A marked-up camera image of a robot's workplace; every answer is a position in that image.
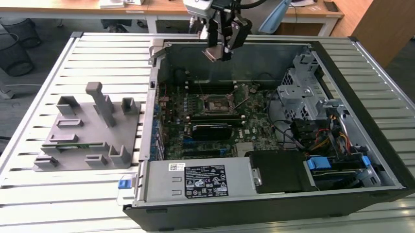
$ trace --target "white label sticker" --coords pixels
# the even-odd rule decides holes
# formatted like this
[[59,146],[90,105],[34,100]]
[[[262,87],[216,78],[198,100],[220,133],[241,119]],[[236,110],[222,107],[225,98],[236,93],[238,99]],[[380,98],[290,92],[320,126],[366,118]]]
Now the white label sticker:
[[168,171],[184,171],[185,164],[168,164]]
[[142,14],[142,11],[125,11],[125,13],[136,13],[136,14]]

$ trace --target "black plastic cover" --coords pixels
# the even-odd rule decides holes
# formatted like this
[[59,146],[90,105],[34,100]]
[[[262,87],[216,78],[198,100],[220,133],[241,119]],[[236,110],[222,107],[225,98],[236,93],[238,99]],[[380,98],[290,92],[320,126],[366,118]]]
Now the black plastic cover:
[[258,150],[246,152],[250,166],[258,170],[261,185],[257,193],[316,191],[310,186],[302,161],[296,150]]

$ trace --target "blue tab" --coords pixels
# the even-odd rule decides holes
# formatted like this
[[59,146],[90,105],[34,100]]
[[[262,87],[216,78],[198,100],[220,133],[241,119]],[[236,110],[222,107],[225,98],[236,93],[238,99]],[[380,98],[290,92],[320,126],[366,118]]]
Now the blue tab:
[[361,156],[361,161],[362,161],[365,167],[368,167],[370,165],[370,162],[369,162],[368,157],[365,155]]
[[226,153],[226,148],[224,148],[224,149],[220,149],[220,155],[224,155],[225,153]]
[[118,189],[129,189],[132,188],[132,180],[118,180],[117,181],[117,188]]
[[309,170],[316,168],[316,166],[313,165],[313,162],[310,160],[306,160],[306,165],[308,165]]
[[329,161],[325,157],[312,157],[306,160],[308,168],[312,169],[322,169],[330,168]]

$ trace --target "motherboard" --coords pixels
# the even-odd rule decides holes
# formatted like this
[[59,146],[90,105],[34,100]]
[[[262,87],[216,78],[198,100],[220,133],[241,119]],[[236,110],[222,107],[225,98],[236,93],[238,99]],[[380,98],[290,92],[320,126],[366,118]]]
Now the motherboard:
[[164,160],[242,157],[252,150],[276,150],[266,117],[272,93],[254,82],[161,84]]

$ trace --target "warning label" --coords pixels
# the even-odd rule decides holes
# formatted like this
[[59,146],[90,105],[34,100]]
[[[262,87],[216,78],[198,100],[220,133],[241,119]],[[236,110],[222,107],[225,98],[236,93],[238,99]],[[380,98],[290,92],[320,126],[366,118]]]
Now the warning label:
[[225,166],[186,166],[184,168],[184,189],[186,198],[228,196]]

